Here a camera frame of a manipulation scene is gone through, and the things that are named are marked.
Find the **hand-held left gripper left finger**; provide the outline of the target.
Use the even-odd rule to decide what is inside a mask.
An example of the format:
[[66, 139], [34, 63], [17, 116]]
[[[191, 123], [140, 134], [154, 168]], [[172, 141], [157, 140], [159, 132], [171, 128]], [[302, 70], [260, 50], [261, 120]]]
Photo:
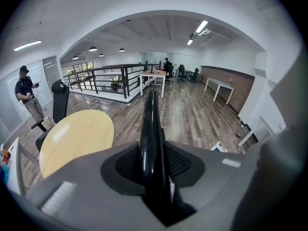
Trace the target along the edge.
[[122, 195], [101, 176], [103, 162], [132, 146], [119, 145], [69, 162], [25, 197], [25, 212], [49, 231], [157, 231], [164, 225], [139, 196]]

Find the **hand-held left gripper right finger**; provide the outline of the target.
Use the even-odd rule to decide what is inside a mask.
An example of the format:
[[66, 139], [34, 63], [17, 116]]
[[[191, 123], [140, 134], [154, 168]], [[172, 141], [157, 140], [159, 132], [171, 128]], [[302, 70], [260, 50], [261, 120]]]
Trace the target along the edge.
[[230, 192], [238, 167], [223, 163], [229, 159], [241, 163], [242, 154], [224, 153], [167, 141], [166, 146], [190, 159], [191, 167], [175, 177], [183, 201], [196, 213], [170, 226], [168, 231], [230, 231], [241, 190]]

